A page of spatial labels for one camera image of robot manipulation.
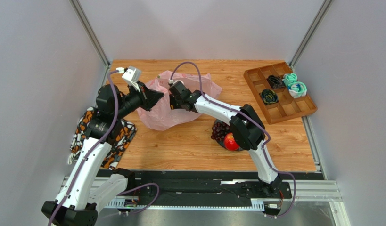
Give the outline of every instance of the metal floor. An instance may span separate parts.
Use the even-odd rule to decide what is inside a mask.
[[[265,218],[262,212],[214,210],[146,210],[137,215],[111,216],[116,209],[103,209],[96,226],[334,226],[328,202],[298,202],[279,219]]]

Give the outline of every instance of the grapes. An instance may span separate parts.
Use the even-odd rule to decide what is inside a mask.
[[[211,139],[217,142],[223,142],[226,134],[230,133],[230,126],[224,122],[216,122],[212,126]]]

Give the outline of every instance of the cable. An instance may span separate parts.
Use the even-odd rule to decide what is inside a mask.
[[[231,111],[234,111],[234,112],[239,113],[240,115],[242,115],[243,117],[245,117],[247,120],[249,120],[251,123],[253,123],[255,126],[257,126],[264,134],[267,135],[268,139],[263,143],[263,145],[261,145],[261,149],[263,150],[263,154],[264,154],[264,156],[265,156],[265,160],[267,161],[268,166],[269,166],[269,167],[271,168],[271,170],[273,170],[274,172],[279,173],[279,174],[287,174],[287,175],[291,176],[291,178],[293,179],[293,197],[292,197],[292,202],[291,202],[289,208],[288,208],[283,214],[278,215],[278,217],[283,217],[283,216],[285,216],[285,215],[286,215],[287,213],[289,213],[289,211],[292,209],[293,203],[295,202],[295,198],[296,198],[296,179],[295,179],[295,176],[294,176],[293,174],[291,174],[291,173],[289,173],[289,172],[279,171],[279,170],[277,170],[277,169],[275,169],[275,168],[272,167],[272,165],[271,165],[271,163],[270,163],[270,160],[268,159],[268,156],[267,156],[267,154],[266,154],[266,152],[265,152],[265,145],[271,141],[271,136],[270,136],[270,134],[269,134],[262,126],[260,126],[257,122],[255,122],[252,118],[250,118],[249,116],[247,116],[247,115],[244,114],[243,112],[241,112],[241,111],[239,111],[239,110],[236,110],[236,109],[228,108],[227,106],[225,106],[225,105],[223,105],[223,104],[217,103],[217,102],[212,101],[211,99],[207,98],[207,97],[204,95],[204,92],[203,92],[203,85],[202,85],[202,81],[201,81],[201,73],[200,73],[200,69],[197,67],[197,65],[196,65],[195,63],[193,63],[193,62],[191,62],[191,61],[185,61],[185,62],[183,62],[183,63],[180,63],[180,64],[174,69],[174,71],[172,72],[172,75],[171,75],[171,77],[170,77],[169,80],[171,80],[171,79],[173,78],[173,75],[175,74],[175,72],[177,71],[177,69],[178,69],[180,66],[184,65],[184,64],[191,64],[191,65],[193,65],[193,66],[196,68],[197,73],[198,73],[198,79],[199,79],[199,81],[200,81],[200,92],[201,92],[201,95],[204,97],[204,99],[206,99],[208,102],[213,103],[213,104],[215,104],[215,105],[217,105],[217,106],[219,106],[219,107],[223,107],[223,108],[225,108],[225,109],[227,109],[227,110],[231,110]]]
[[[130,190],[128,190],[128,191],[121,192],[121,193],[118,194],[118,195],[125,195],[125,194],[128,194],[128,193],[130,193],[130,192],[137,191],[137,190],[139,190],[140,188],[143,188],[143,187],[146,187],[146,186],[149,186],[149,185],[154,185],[154,186],[156,187],[156,194],[155,194],[154,199],[153,199],[150,203],[148,203],[145,207],[141,208],[140,210],[133,211],[133,212],[130,212],[130,213],[128,213],[128,214],[137,214],[137,213],[141,213],[142,211],[144,211],[144,210],[146,210],[148,207],[150,207],[150,206],[155,202],[155,200],[158,198],[158,195],[159,195],[159,185],[156,184],[156,183],[146,183],[146,184],[144,184],[144,185],[135,187],[135,188],[133,188],[133,189],[130,189]],[[99,219],[102,220],[102,219],[109,218],[109,217],[116,216],[116,215],[119,215],[119,213],[112,213],[112,214],[106,215],[106,216],[104,216],[104,217],[101,217],[101,218],[99,218]]]
[[[137,205],[136,201],[134,200],[134,196],[136,195],[136,191],[137,191],[137,190],[134,191],[134,194],[133,194],[133,197],[132,197],[132,200],[131,200],[131,201],[132,201],[134,204]]]
[[[283,193],[282,193],[281,190],[279,190],[279,192],[280,192],[280,202],[279,202],[279,204],[280,204],[280,208],[282,209],[283,199],[284,199],[285,197],[284,197],[284,195],[283,195]]]
[[[72,191],[72,188],[77,180],[77,177],[78,175],[80,174],[80,171],[86,161],[86,159],[88,159],[88,156],[92,153],[92,151],[94,151],[94,149],[104,140],[106,140],[107,136],[109,135],[109,133],[112,131],[113,127],[115,126],[116,124],[116,120],[117,120],[117,115],[118,115],[118,111],[119,111],[119,103],[118,103],[118,100],[117,100],[117,94],[116,94],[116,90],[115,90],[115,86],[113,85],[113,82],[112,82],[112,79],[110,78],[110,75],[111,74],[114,74],[114,73],[117,73],[119,72],[119,70],[115,70],[115,71],[111,71],[108,73],[107,77],[108,77],[108,80],[109,80],[109,84],[110,84],[110,87],[112,89],[112,93],[113,93],[113,96],[115,98],[115,115],[113,117],[113,120],[112,120],[112,124],[110,125],[109,129],[107,130],[107,132],[101,137],[101,139],[99,139],[92,147],[91,149],[85,154],[85,156],[81,159],[81,163],[80,165],[78,166],[75,174],[74,174],[74,177],[72,179],[72,181],[70,182],[70,185],[67,189],[67,192],[65,194],[65,196],[63,196],[63,199],[60,201],[59,205],[57,205],[57,207],[55,208],[55,210],[53,211],[52,213],[52,216],[50,216],[49,218],[49,222],[48,222],[48,226],[51,226],[52,223],[53,223],[53,220],[55,219],[55,216],[57,214],[57,212],[59,211],[60,207],[62,207],[63,203],[65,203],[66,201],[66,198],[68,198],[70,192]]]

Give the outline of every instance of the orange patterned fabric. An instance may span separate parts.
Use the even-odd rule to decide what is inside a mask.
[[[94,107],[88,108],[84,116],[79,121],[75,135],[73,137],[73,141],[70,145],[70,151],[72,153],[69,157],[69,164],[76,162],[78,157],[80,156],[80,151],[82,150],[82,145],[84,139],[86,138],[85,132],[87,130],[88,123],[91,121],[95,113],[95,110],[96,108]],[[121,120],[123,124],[123,129],[116,137],[116,143],[112,146],[112,149],[101,164],[101,167],[105,169],[116,169],[117,164],[122,158],[123,153],[129,146],[130,142],[133,140],[137,132],[137,128],[133,123],[123,119]]]

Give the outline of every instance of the teal rolled sock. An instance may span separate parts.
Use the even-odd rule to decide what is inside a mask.
[[[283,83],[288,86],[290,83],[297,82],[297,75],[295,73],[285,74],[283,76]]]

